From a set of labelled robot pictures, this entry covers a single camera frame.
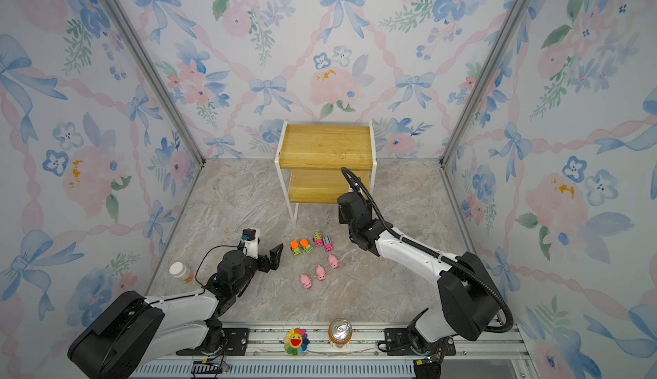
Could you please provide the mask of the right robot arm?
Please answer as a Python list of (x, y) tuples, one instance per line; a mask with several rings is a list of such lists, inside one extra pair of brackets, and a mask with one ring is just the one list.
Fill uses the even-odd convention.
[(375, 218), (376, 205), (359, 192), (341, 195), (337, 204), (339, 222), (347, 225), (352, 243), (436, 286), (439, 308), (420, 312), (407, 326), (415, 348), (453, 336), (476, 341), (484, 332), (501, 334), (513, 327), (510, 306), (477, 255), (442, 252), (407, 237), (391, 223)]

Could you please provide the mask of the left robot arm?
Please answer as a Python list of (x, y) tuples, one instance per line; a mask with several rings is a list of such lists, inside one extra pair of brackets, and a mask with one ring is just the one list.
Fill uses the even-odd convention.
[(244, 351), (247, 336), (224, 329), (220, 317), (257, 272), (279, 268), (282, 250), (277, 245), (260, 255), (257, 242), (241, 242), (197, 291), (162, 298), (121, 294), (73, 341), (68, 359), (89, 378), (128, 378), (174, 353), (216, 358)]

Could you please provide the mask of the right arm mounting base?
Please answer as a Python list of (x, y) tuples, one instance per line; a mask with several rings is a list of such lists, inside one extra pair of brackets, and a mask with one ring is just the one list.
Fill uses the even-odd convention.
[(386, 328), (383, 330), (383, 335), (384, 339), (378, 342), (377, 348), (388, 356), (438, 358), (456, 355), (452, 337), (428, 344), (420, 339), (412, 339), (407, 328)]

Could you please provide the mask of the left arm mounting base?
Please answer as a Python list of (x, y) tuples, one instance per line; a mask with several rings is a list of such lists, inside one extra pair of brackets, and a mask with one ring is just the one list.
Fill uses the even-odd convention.
[(176, 356), (245, 356), (250, 329), (211, 329), (208, 336), (196, 348), (182, 349)]

